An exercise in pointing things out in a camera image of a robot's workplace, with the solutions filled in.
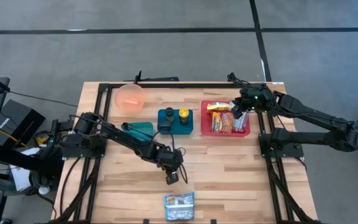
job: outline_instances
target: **black box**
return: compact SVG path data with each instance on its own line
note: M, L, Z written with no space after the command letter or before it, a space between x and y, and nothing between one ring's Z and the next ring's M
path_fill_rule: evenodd
M0 112L0 129L27 144L44 120L45 117L35 110L9 100ZM0 146L12 149L15 144L14 140L0 132Z

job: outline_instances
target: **wood grain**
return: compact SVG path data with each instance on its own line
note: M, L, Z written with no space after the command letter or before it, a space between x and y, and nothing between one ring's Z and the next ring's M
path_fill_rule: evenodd
M93 111L98 82L84 83L77 115ZM269 88L285 92L284 85L268 83ZM194 130L187 136L175 136L175 146L186 148L184 166L189 183L182 180L165 184L165 173L155 165L140 160L128 148L109 141L102 159L93 208L92 223L151 223L165 222L163 197L195 191L195 220L190 223L275 223L265 160L260 156L257 135L260 133L257 115L250 114L251 133L244 138L202 136L200 104L203 100L231 100L239 96L230 88L149 88L140 114L127 114L110 104L108 121L116 126L123 122L150 121L157 127L157 112L171 106L186 107L194 112ZM292 119L282 118L287 129L294 131ZM275 125L281 126L278 119ZM169 136L155 139L171 144ZM62 180L74 159L65 162ZM305 168L298 161L284 158L285 173L291 194L303 210L317 218ZM73 169L64 192L63 209L78 191L83 159ZM57 195L61 194L63 181ZM85 197L81 217L85 217L88 198ZM286 218L282 196L282 216ZM57 197L55 208L60 206Z

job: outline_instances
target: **red plastic basket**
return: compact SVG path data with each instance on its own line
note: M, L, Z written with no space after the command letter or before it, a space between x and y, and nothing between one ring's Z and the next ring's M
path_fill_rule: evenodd
M211 100L204 100L201 102L201 134L207 136L232 136L232 137L244 137L247 136L251 129L249 127L249 117L247 119L246 130L244 132L236 132L233 131L232 133L212 133L212 114L207 113L206 107L209 103L214 102L223 102L229 103L228 101L211 101Z

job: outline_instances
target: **translucent orange bowl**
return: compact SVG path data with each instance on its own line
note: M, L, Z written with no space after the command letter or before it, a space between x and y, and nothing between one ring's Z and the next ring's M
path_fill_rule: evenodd
M118 88L114 94L114 103L125 112L135 113L143 108L145 91L136 84L126 84Z

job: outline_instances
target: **black clamp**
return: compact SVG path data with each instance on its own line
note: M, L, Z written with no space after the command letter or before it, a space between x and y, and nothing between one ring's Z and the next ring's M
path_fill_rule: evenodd
M134 84L137 85L137 82L142 81L142 79L140 78L141 76L142 76L142 71L140 70L140 71L139 71L139 74L135 76L135 82L134 82Z

